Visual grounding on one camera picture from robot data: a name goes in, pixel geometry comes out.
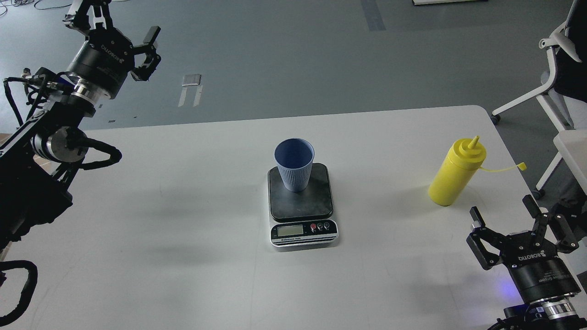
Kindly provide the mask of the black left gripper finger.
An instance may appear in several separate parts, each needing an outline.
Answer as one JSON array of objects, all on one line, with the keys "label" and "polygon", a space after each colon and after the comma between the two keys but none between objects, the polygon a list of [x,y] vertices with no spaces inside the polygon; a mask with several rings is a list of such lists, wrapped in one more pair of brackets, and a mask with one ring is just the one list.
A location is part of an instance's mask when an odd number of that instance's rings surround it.
[{"label": "black left gripper finger", "polygon": [[104,40],[113,40],[115,28],[109,4],[111,0],[74,0],[63,24],[88,38],[100,36]]},{"label": "black left gripper finger", "polygon": [[157,54],[155,44],[160,31],[161,27],[152,26],[147,32],[143,43],[132,48],[133,55],[145,55],[144,62],[131,70],[131,76],[135,81],[148,81],[159,65],[161,56]]}]

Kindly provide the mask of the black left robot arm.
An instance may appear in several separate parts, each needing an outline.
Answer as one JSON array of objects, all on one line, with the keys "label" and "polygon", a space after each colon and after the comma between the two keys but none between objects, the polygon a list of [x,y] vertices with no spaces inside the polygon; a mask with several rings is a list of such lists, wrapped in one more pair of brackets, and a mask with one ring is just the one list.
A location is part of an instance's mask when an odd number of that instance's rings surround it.
[{"label": "black left robot arm", "polygon": [[6,252],[29,230],[52,223],[72,205],[69,186],[78,171],[109,167],[122,159],[112,145],[89,138],[79,125],[96,113],[101,98],[114,99],[126,78],[148,81],[161,61],[156,51],[160,27],[133,44],[113,26],[108,0],[76,0],[63,20],[84,37],[65,71],[23,69],[3,80],[19,127],[1,144],[1,282],[6,272],[27,272],[16,307],[1,317],[6,326],[29,307],[38,268],[27,260],[6,260]]}]

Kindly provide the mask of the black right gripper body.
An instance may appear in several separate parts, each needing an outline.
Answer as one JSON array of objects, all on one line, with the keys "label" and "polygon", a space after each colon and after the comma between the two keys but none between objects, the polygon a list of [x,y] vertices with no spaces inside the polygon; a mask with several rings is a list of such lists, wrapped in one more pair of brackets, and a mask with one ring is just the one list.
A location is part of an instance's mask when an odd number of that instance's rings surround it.
[{"label": "black right gripper body", "polygon": [[549,240],[535,242],[529,231],[507,235],[500,257],[526,304],[579,294],[581,289]]}]

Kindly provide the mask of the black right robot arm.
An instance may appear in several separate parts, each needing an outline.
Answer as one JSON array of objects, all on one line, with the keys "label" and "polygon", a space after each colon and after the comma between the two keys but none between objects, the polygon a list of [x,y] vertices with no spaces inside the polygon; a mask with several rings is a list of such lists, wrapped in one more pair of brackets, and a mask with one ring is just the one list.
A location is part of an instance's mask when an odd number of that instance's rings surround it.
[{"label": "black right robot arm", "polygon": [[467,244],[483,269],[502,264],[508,270],[523,303],[504,309],[493,330],[581,330],[570,299],[581,292],[572,272],[560,259],[579,243],[563,215],[542,212],[532,196],[523,203],[534,219],[530,231],[503,235],[487,227],[477,207],[470,209],[472,231]]}]

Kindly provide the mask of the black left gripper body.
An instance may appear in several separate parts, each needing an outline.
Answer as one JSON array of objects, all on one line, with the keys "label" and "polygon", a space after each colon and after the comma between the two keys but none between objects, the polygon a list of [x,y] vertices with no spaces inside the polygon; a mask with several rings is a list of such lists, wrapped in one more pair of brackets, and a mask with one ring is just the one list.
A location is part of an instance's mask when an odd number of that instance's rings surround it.
[{"label": "black left gripper body", "polygon": [[67,75],[85,79],[114,99],[134,68],[132,47],[130,39],[118,30],[90,31],[67,67]]}]

